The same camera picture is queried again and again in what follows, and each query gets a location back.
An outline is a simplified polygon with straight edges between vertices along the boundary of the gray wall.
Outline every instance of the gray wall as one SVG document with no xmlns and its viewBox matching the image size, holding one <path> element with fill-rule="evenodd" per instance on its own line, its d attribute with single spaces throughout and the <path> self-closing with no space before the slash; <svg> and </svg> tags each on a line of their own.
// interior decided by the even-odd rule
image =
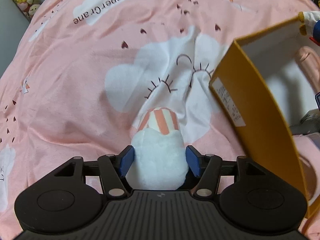
<svg viewBox="0 0 320 240">
<path fill-rule="evenodd" d="M 28 25 L 12 0 L 0 0 L 0 77 L 16 54 Z"/>
</svg>

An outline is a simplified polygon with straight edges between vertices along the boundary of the cardboard box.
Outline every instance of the cardboard box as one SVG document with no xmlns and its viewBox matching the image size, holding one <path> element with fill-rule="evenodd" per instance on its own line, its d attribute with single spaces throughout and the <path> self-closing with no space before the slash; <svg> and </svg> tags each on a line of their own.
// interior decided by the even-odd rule
<svg viewBox="0 0 320 240">
<path fill-rule="evenodd" d="M 311 109 L 314 92 L 293 57 L 302 46 L 316 46 L 299 33 L 297 18 L 236 39 L 209 83 L 247 155 L 307 198 L 306 180 L 289 130 Z M 319 189 L 306 217 L 320 206 Z"/>
</svg>

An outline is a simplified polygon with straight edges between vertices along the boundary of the orange stripe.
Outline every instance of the orange stripe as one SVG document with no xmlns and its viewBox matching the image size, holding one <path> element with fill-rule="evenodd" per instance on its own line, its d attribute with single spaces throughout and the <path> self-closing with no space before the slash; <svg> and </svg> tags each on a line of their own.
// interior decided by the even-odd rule
<svg viewBox="0 0 320 240">
<path fill-rule="evenodd" d="M 169 133 L 169 129 L 167 126 L 167 122 L 165 121 L 162 110 L 155 110 L 154 113 L 156 116 L 156 120 L 157 120 L 157 124 L 158 124 L 160 132 L 163 135 L 167 135 Z"/>
<path fill-rule="evenodd" d="M 169 110 L 169 112 L 170 112 L 170 115 L 171 115 L 171 119 L 172 119 L 172 122 L 173 122 L 174 129 L 175 130 L 179 130 L 177 115 L 175 114 L 175 112 L 172 112 L 170 110 Z"/>
<path fill-rule="evenodd" d="M 147 112 L 146 115 L 144 116 L 141 124 L 140 124 L 140 127 L 139 127 L 138 131 L 141 131 L 145 127 L 145 125 L 149 121 L 149 117 L 150 117 L 150 112 Z"/>
</svg>

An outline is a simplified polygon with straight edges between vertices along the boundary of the bedsheet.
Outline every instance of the bedsheet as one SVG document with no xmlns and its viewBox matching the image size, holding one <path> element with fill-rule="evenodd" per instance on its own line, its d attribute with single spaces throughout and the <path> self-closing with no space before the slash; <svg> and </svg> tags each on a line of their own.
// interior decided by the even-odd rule
<svg viewBox="0 0 320 240">
<path fill-rule="evenodd" d="M 119 153 L 148 109 L 172 109 L 202 154 L 243 155 L 209 79 L 235 37 L 310 10 L 310 0 L 44 1 L 0 80 L 1 238 L 21 231 L 21 191 L 73 156 Z"/>
</svg>

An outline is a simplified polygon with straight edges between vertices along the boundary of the white fluffy fabric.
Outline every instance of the white fluffy fabric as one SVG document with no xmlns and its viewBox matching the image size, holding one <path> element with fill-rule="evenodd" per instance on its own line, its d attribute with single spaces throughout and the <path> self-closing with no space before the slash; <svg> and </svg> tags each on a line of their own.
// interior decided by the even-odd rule
<svg viewBox="0 0 320 240">
<path fill-rule="evenodd" d="M 126 179 L 133 189 L 176 190 L 188 172 L 180 131 L 163 135 L 152 128 L 143 129 L 132 138 L 134 161 Z"/>
</svg>

